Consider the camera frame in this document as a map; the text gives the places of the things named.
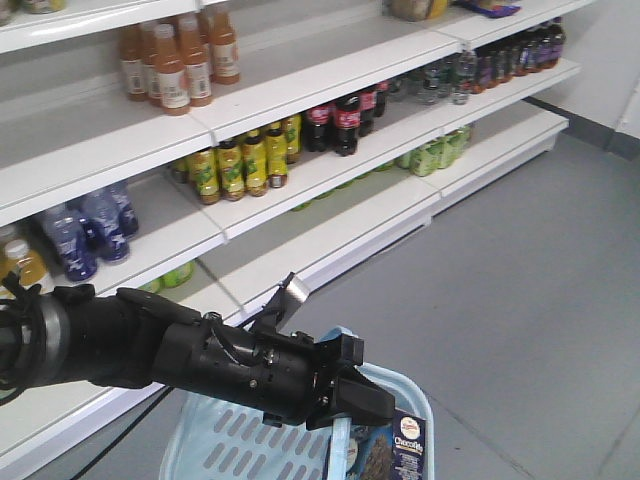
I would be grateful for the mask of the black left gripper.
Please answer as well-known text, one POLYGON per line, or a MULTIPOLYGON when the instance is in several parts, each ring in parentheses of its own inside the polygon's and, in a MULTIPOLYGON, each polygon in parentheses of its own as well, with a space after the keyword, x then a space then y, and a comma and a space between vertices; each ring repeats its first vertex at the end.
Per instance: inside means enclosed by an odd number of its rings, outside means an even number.
POLYGON ((395 397, 363 375, 363 342, 342 333, 316 342, 269 327, 219 321, 173 324, 153 360, 153 380, 259 410, 270 425, 322 428, 335 418, 384 426, 395 397))

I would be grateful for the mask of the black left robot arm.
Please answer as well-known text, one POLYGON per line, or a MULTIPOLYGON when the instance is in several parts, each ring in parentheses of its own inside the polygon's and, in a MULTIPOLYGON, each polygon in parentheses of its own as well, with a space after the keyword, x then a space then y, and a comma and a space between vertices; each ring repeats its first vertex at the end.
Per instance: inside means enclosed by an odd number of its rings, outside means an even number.
POLYGON ((1 304, 1 399, 76 381, 127 389, 160 383, 258 410, 276 427, 390 422, 394 396, 360 372, 362 340, 284 335, 294 309, 292 294, 280 288, 230 326, 214 312, 138 289, 99 297, 89 285, 49 294, 19 288, 1 304))

